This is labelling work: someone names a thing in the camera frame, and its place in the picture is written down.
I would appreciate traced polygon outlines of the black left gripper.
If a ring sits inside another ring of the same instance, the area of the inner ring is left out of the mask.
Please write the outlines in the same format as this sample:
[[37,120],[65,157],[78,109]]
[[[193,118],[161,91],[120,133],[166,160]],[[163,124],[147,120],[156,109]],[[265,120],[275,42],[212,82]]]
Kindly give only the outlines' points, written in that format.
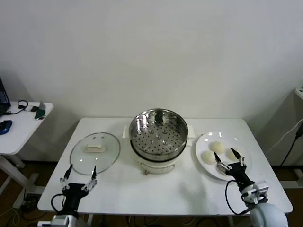
[[64,214],[78,214],[78,207],[82,198],[86,197],[88,193],[97,185],[96,166],[92,171],[91,180],[86,184],[82,183],[69,183],[68,179],[72,171],[72,165],[65,172],[64,177],[60,178],[62,186],[62,193],[65,197],[63,205]]

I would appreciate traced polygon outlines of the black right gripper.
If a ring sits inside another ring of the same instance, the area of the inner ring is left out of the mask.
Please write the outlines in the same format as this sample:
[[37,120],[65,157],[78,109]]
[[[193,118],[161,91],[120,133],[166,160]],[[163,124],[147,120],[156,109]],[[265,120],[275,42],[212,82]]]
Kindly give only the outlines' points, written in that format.
[[250,180],[246,175],[245,171],[247,169],[245,164],[245,157],[242,157],[238,151],[231,148],[231,151],[238,159],[239,163],[225,164],[221,161],[219,156],[214,152],[215,160],[217,162],[217,168],[221,172],[225,172],[226,175],[232,176],[237,183],[239,189],[245,189],[246,187],[253,185],[255,182]]

